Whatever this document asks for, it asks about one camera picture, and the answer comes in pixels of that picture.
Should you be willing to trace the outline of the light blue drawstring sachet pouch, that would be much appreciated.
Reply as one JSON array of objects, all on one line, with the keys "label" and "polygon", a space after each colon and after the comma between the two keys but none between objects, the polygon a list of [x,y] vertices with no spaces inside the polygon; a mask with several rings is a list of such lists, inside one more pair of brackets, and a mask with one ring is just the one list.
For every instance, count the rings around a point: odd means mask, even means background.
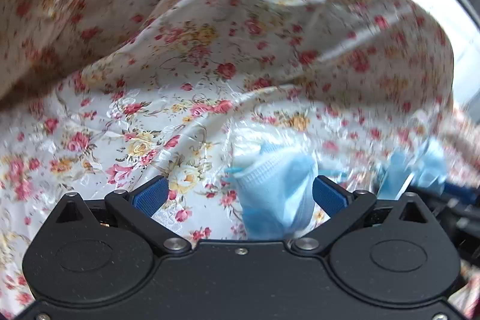
[{"label": "light blue drawstring sachet pouch", "polygon": [[428,138],[414,154],[396,150],[388,163],[378,171],[377,197],[397,201],[409,186],[441,194],[447,180],[447,164],[443,147],[434,138]]}]

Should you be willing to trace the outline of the floral fabric cover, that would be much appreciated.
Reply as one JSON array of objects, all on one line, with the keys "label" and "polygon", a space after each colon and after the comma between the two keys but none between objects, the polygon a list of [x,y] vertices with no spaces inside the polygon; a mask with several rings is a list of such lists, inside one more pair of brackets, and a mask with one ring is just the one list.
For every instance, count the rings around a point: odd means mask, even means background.
[{"label": "floral fabric cover", "polygon": [[451,46],[412,0],[1,0],[2,316],[32,303],[22,260],[69,192],[165,175],[163,222],[245,238],[224,179],[236,119],[307,136],[348,189],[429,136],[448,179],[478,186]]}]

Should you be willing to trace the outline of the blue Tempo tissue pack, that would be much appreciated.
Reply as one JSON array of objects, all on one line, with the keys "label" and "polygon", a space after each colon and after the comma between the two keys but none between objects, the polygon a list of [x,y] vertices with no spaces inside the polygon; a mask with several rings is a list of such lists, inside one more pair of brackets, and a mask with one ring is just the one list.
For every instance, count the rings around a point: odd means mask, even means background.
[{"label": "blue Tempo tissue pack", "polygon": [[479,203],[479,188],[470,186],[460,186],[457,184],[446,182],[443,192],[449,196],[453,196],[459,202],[467,205],[475,205]]}]

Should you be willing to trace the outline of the blue face mask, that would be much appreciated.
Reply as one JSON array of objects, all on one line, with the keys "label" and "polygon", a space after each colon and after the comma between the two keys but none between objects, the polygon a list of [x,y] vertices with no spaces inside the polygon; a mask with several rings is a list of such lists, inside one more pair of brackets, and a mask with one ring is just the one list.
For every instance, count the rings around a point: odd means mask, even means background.
[{"label": "blue face mask", "polygon": [[347,169],[318,156],[308,134],[270,125],[235,126],[227,181],[238,193],[250,241],[289,239],[312,226],[313,181],[346,179]]}]

